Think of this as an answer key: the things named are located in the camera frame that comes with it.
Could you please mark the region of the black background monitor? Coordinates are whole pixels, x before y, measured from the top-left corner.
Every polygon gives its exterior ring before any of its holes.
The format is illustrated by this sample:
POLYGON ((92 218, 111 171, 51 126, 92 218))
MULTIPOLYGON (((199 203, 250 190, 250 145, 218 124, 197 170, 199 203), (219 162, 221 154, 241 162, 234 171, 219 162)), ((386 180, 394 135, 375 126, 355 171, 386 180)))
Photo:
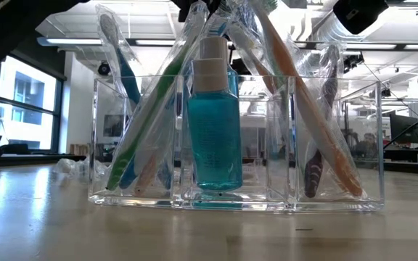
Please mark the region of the black background monitor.
POLYGON ((418 144, 418 128, 406 130, 417 122, 418 119, 415 117, 390 115, 391 138, 399 144, 418 144))

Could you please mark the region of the large window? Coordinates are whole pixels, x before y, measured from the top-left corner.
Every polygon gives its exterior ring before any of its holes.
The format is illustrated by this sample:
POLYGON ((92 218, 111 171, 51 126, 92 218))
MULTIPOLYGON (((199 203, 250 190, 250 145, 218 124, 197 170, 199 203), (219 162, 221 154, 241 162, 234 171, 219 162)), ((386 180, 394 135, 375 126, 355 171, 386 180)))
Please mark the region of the large window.
POLYGON ((62 88, 59 78, 7 56, 0 63, 0 146, 57 151, 62 88))

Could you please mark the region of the person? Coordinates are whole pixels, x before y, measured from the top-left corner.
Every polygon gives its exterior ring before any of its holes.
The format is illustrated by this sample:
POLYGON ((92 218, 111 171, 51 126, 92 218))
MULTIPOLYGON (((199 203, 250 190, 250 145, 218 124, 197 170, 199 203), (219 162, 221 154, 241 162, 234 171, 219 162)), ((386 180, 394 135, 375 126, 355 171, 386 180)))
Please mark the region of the person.
POLYGON ((364 140, 359 141, 354 147, 355 157, 374 159, 378 155, 377 139, 373 133, 365 133, 364 140))

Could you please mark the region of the clear acrylic organizer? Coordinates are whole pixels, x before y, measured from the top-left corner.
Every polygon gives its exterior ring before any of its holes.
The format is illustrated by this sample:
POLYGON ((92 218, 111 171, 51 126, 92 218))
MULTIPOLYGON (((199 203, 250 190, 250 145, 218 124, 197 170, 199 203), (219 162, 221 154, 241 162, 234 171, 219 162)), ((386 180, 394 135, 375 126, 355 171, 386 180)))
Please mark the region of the clear acrylic organizer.
MULTIPOLYGON (((97 204, 174 209, 252 210, 272 212, 357 211, 381 209, 385 202, 382 141, 377 140, 378 155, 374 159, 355 157, 353 147, 340 129, 340 116, 335 99, 332 129, 343 136, 357 169, 363 189, 361 196, 344 190, 333 169, 322 157, 324 172, 314 198, 304 194, 306 149, 313 140, 295 104, 295 79, 289 82, 290 161, 278 152, 284 146, 279 124, 280 109, 274 96, 267 96, 256 77, 238 75, 239 119, 242 152, 242 186, 232 191, 206 191, 197 186, 187 102, 192 94, 193 76, 182 75, 176 92, 176 128, 173 150, 172 186, 166 190, 159 181, 143 195, 134 190, 107 191, 105 185, 112 155, 131 115, 126 95, 114 80, 94 82, 93 123, 90 147, 89 199, 97 204)), ((302 78, 311 93, 321 90, 322 78, 302 78)))

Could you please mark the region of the blue toothbrush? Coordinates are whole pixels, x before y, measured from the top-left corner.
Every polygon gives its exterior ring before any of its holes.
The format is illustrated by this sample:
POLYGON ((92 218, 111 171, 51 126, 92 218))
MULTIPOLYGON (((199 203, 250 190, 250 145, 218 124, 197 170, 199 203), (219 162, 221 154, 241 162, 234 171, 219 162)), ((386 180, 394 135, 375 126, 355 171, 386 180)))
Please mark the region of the blue toothbrush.
POLYGON ((88 181, 90 175, 90 159, 81 159, 75 161, 73 159, 62 158, 52 168, 55 174, 65 175, 68 178, 76 178, 82 181, 88 181))
POLYGON ((135 156, 149 128, 164 112, 171 117, 175 113, 176 76, 189 75, 190 62, 196 58, 220 58, 229 63, 228 41, 224 38, 227 22, 228 18, 219 14, 212 14, 208 20, 195 15, 185 22, 187 31, 174 44, 168 56, 170 63, 163 68, 161 76, 151 82, 149 96, 138 103, 133 120, 128 124, 113 158, 107 189, 126 189, 139 176, 135 156))
MULTIPOLYGON (((121 141, 122 137, 126 132, 126 127, 131 121, 132 115, 138 107, 138 103, 144 99, 145 95, 148 94, 149 84, 155 76, 142 76, 138 74, 141 63, 137 60, 135 53, 133 52, 125 38, 122 36, 122 33, 118 28, 118 21, 116 19, 116 15, 111 10, 107 9, 102 5, 99 5, 97 7, 97 15, 99 19, 99 34, 102 41, 102 45, 109 51, 107 61, 110 63, 111 66, 114 83, 120 89, 120 91, 122 91, 123 94, 126 95, 129 109, 131 110, 131 115, 129 115, 126 118, 125 130, 120 137, 121 141)), ((108 179, 110 176, 111 168, 112 165, 109 169, 108 179)), ((128 188, 116 188, 116 190, 114 191, 125 191, 129 188, 132 188, 134 190, 136 179, 128 188)), ((155 179, 155 181, 159 181, 163 186, 163 175, 160 174, 155 179)))

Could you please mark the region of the ceiling light strip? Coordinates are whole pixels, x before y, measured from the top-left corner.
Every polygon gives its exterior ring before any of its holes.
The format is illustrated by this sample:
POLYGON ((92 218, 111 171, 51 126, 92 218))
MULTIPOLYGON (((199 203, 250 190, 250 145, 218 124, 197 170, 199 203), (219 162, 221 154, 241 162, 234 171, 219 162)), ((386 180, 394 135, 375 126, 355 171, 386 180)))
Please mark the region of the ceiling light strip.
MULTIPOLYGON (((130 46, 164 46, 171 47, 175 41, 165 39, 135 39, 127 38, 130 46)), ((98 38, 46 38, 38 37, 37 42, 41 46, 100 46, 98 38)))
POLYGON ((418 51, 418 43, 347 42, 341 45, 351 51, 418 51))

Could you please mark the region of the purple toothbrush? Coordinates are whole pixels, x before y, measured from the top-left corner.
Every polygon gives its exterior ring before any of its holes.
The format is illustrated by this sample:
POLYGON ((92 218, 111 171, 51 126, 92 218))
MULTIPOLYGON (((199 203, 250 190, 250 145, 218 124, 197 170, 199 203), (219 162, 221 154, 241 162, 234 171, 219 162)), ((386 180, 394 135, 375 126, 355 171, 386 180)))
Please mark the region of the purple toothbrush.
MULTIPOLYGON (((319 77, 323 79, 319 93, 319 106, 326 120, 332 116, 332 106, 337 95, 337 76, 343 72, 343 58, 340 43, 325 43, 321 45, 319 60, 319 77)), ((308 198, 316 196, 321 175, 324 172, 324 164, 321 152, 317 149, 313 140, 308 142, 306 149, 306 165, 304 167, 304 194, 308 198)))

